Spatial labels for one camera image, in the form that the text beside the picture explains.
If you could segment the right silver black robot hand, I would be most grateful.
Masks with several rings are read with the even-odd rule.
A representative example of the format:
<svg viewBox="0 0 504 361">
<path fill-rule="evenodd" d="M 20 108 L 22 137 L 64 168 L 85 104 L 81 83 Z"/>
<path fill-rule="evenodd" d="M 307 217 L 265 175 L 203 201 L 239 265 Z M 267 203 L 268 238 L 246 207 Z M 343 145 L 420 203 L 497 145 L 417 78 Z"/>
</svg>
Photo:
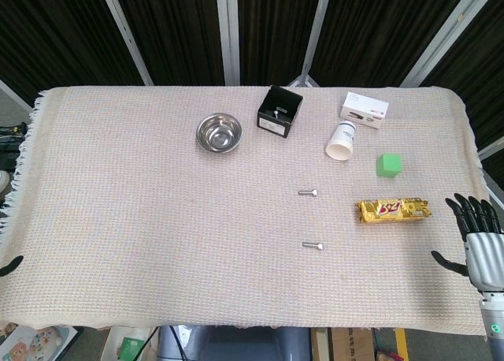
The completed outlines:
<svg viewBox="0 0 504 361">
<path fill-rule="evenodd" d="M 480 293 L 503 291 L 503 230 L 494 207 L 456 193 L 445 199 L 453 211 L 465 250 L 465 263 L 451 262 L 439 252 L 433 259 L 446 270 L 468 277 Z"/>
</svg>

